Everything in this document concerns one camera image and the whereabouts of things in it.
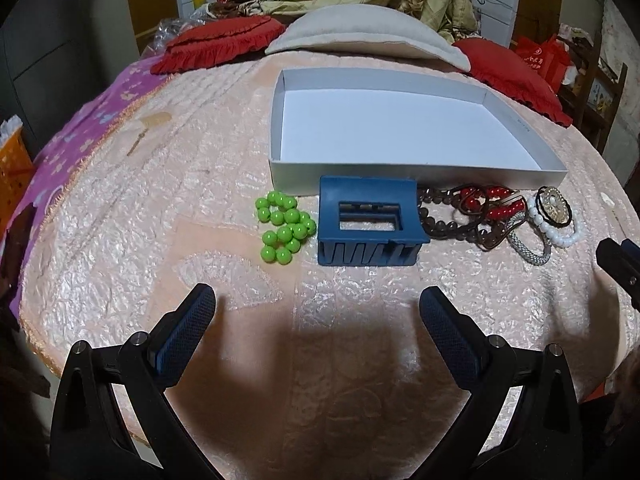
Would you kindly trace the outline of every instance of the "pink tablecloth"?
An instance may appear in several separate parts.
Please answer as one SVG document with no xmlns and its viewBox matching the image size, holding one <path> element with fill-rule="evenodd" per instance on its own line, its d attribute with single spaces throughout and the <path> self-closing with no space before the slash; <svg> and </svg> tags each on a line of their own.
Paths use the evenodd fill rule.
<svg viewBox="0 0 640 480">
<path fill-rule="evenodd" d="M 34 228 L 31 231 L 24 262 L 31 254 L 47 207 L 63 189 L 82 159 L 92 152 L 125 108 L 158 88 L 166 80 L 165 75 L 156 76 L 149 73 L 149 68 L 157 60 L 156 57 L 143 59 L 124 69 L 111 86 L 93 101 L 82 106 L 36 156 L 36 173 L 14 214 L 15 217 L 31 202 L 36 206 Z M 11 303 L 11 311 L 16 316 L 22 295 L 21 282 L 19 287 Z"/>
</svg>

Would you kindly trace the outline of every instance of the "white bead bracelet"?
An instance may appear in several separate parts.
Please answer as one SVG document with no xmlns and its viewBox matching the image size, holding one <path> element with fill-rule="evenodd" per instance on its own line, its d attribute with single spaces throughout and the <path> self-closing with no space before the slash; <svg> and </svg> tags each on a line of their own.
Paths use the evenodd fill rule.
<svg viewBox="0 0 640 480">
<path fill-rule="evenodd" d="M 582 222 L 582 218 L 578 211 L 573 211 L 573 234 L 564 236 L 558 228 L 553 227 L 551 224 L 546 222 L 542 215 L 539 213 L 538 208 L 536 207 L 535 197 L 527 198 L 527 209 L 531 221 L 538 226 L 540 231 L 542 231 L 544 235 L 549 238 L 549 241 L 551 241 L 551 243 L 555 247 L 566 249 L 567 247 L 571 247 L 573 244 L 580 241 L 584 236 L 584 222 Z"/>
</svg>

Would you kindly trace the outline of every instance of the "white cushion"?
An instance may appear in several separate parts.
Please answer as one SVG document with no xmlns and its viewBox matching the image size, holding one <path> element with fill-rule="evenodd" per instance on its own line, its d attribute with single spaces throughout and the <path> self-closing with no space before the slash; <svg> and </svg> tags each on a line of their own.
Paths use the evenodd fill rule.
<svg viewBox="0 0 640 480">
<path fill-rule="evenodd" d="M 265 51 L 323 50 L 411 59 L 442 59 L 469 72 L 467 56 L 411 16 L 366 4 L 321 7 L 297 19 Z"/>
</svg>

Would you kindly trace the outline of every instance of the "silver bracelet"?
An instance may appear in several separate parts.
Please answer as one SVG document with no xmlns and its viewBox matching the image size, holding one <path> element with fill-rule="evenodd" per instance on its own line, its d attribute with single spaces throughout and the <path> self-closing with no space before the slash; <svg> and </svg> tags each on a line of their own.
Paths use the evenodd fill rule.
<svg viewBox="0 0 640 480">
<path fill-rule="evenodd" d="M 513 247 L 515 251 L 520 256 L 522 256 L 522 259 L 527 263 L 537 267 L 543 266 L 549 261 L 549 258 L 551 258 L 551 242 L 549 241 L 549 239 L 541 233 L 541 238 L 543 240 L 545 248 L 543 249 L 542 254 L 536 254 L 520 241 L 515 233 L 515 230 L 510 231 L 510 229 L 513 228 L 514 225 L 517 225 L 519 222 L 524 220 L 526 216 L 526 212 L 518 211 L 514 216 L 509 218 L 507 224 L 505 225 L 505 229 L 509 233 L 507 234 L 507 240 L 509 241 L 511 247 Z"/>
</svg>

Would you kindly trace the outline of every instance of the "red cushion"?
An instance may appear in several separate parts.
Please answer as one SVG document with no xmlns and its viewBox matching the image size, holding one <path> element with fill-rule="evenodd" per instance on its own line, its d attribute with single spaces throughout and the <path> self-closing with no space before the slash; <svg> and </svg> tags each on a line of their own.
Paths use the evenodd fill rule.
<svg viewBox="0 0 640 480">
<path fill-rule="evenodd" d="M 568 128 L 572 118 L 562 111 L 558 96 L 515 52 L 483 38 L 454 43 L 471 62 L 471 75 L 507 97 Z"/>
<path fill-rule="evenodd" d="M 207 23 L 170 41 L 162 59 L 151 67 L 151 73 L 210 68 L 267 47 L 284 30 L 284 26 L 270 16 L 228 18 Z"/>
</svg>

